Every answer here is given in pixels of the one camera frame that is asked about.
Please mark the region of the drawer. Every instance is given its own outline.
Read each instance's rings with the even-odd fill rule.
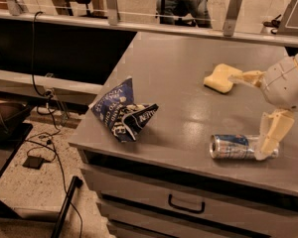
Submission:
[[[175,238],[175,236],[164,235],[114,220],[108,221],[107,228],[109,233],[117,238]]]
[[[137,226],[165,236],[180,238],[245,238],[247,236],[231,233],[215,227],[200,225],[184,219],[139,209],[123,203],[99,199],[97,206],[102,216],[109,220]]]
[[[298,234],[298,212],[97,166],[82,171],[89,189],[143,205],[273,237]]]

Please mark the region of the soda can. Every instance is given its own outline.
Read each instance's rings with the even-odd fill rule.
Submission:
[[[212,135],[210,154],[213,159],[254,159],[256,135]],[[277,158],[279,147],[274,149],[269,158]]]

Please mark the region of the crumpled snack bag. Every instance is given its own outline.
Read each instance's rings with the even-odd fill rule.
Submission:
[[[91,107],[92,113],[119,142],[136,141],[136,135],[157,110],[157,104],[134,104],[131,77],[107,92]]]

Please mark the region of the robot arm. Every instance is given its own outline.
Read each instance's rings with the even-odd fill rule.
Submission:
[[[264,113],[261,117],[255,156],[264,160],[287,135],[294,123],[294,112],[298,112],[298,55],[282,59],[266,72],[231,73],[227,81],[257,87],[265,100],[276,108],[272,114]]]

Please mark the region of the black drawer handle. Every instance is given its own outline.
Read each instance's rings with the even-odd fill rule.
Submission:
[[[171,207],[174,207],[175,209],[185,210],[185,211],[189,211],[191,213],[196,213],[196,214],[203,213],[205,211],[205,207],[206,207],[206,204],[204,202],[201,203],[201,209],[200,210],[194,210],[194,209],[189,209],[189,208],[186,208],[186,207],[178,206],[178,205],[172,203],[172,194],[169,194],[168,203]]]

